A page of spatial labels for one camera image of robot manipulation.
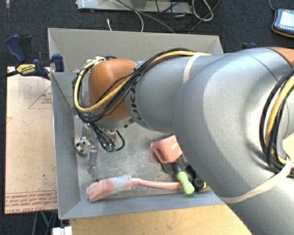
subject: device screen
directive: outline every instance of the device screen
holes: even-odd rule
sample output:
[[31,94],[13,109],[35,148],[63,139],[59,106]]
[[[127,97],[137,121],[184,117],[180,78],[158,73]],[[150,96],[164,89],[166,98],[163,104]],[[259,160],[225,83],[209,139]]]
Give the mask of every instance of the device screen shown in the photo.
[[281,25],[294,27],[294,14],[288,12],[282,12],[281,14]]

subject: white tape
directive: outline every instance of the white tape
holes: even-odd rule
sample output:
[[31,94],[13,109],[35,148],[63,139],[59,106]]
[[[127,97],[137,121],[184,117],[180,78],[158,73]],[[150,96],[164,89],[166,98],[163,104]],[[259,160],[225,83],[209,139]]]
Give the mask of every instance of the white tape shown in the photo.
[[194,61],[196,58],[207,55],[206,53],[197,52],[194,56],[192,56],[185,67],[184,74],[183,74],[183,84],[190,78],[191,68],[193,66]]
[[254,188],[253,190],[250,190],[249,192],[237,197],[219,197],[219,198],[226,204],[235,204],[243,200],[246,200],[250,197],[256,196],[260,193],[266,192],[270,190],[271,188],[273,188],[282,179],[286,178],[289,175],[292,169],[292,165],[293,165],[292,158],[287,156],[286,164],[284,165],[283,169],[279,173],[275,174],[273,177],[269,178],[267,181],[262,183],[261,185]]

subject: gray robot arm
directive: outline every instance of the gray robot arm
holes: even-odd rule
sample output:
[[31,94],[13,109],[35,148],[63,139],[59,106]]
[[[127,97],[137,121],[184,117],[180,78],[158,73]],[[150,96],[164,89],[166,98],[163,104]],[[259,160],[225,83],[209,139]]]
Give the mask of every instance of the gray robot arm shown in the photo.
[[[168,60],[147,72],[126,98],[128,111],[145,128],[174,133],[216,195],[243,195],[274,174],[260,146],[259,122],[271,89],[292,66],[268,48],[199,57],[185,71],[189,60]],[[294,90],[280,126],[282,137],[294,132]],[[294,179],[228,206],[253,234],[294,234]]]

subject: yellow cable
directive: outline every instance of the yellow cable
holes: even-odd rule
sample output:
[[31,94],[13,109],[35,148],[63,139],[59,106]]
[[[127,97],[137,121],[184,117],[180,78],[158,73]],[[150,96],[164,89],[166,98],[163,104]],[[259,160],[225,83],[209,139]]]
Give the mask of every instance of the yellow cable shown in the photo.
[[[268,147],[268,142],[269,142],[269,138],[270,138],[270,134],[272,132],[273,129],[273,125],[274,125],[274,120],[278,114],[279,108],[282,104],[282,102],[285,100],[287,94],[289,93],[289,91],[291,90],[291,88],[294,86],[294,74],[292,77],[290,77],[290,79],[286,82],[285,86],[283,87],[283,89],[281,89],[278,97],[276,98],[274,105],[270,111],[269,117],[268,117],[268,121],[266,124],[266,131],[265,131],[265,143],[266,146]],[[281,157],[278,157],[277,160],[283,164],[286,163],[286,161],[284,159],[282,159]]]
[[[152,64],[153,62],[156,62],[162,58],[168,57],[168,56],[173,56],[173,55],[184,55],[184,56],[193,56],[195,55],[196,52],[190,52],[190,51],[173,51],[173,52],[169,52],[166,54],[163,54],[157,58],[155,58],[150,64]],[[118,87],[116,87],[111,93],[109,93],[107,96],[105,96],[102,100],[100,100],[98,103],[92,105],[91,107],[88,108],[83,108],[79,105],[78,103],[78,88],[79,88],[79,84],[82,80],[82,77],[84,75],[84,73],[86,72],[86,69],[95,65],[96,63],[98,63],[98,61],[103,60],[103,58],[98,58],[90,63],[88,63],[84,69],[80,72],[80,75],[78,76],[77,80],[76,80],[76,84],[75,84],[75,88],[74,88],[74,94],[73,94],[73,100],[74,100],[74,105],[76,107],[76,109],[81,112],[81,113],[87,113],[90,111],[93,111],[95,109],[97,109],[99,106],[101,106],[103,103],[107,102],[108,100],[112,99],[119,91],[120,89],[123,87],[123,85],[128,81],[128,79],[131,78],[128,77],[128,79],[123,82],[122,84],[120,84]]]

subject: green handle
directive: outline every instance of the green handle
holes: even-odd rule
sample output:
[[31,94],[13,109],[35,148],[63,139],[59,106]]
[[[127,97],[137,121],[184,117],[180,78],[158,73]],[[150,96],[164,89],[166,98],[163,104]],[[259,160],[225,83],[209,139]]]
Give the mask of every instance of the green handle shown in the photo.
[[195,191],[194,186],[190,181],[188,181],[187,175],[184,171],[178,172],[177,179],[182,183],[186,194],[192,194]]

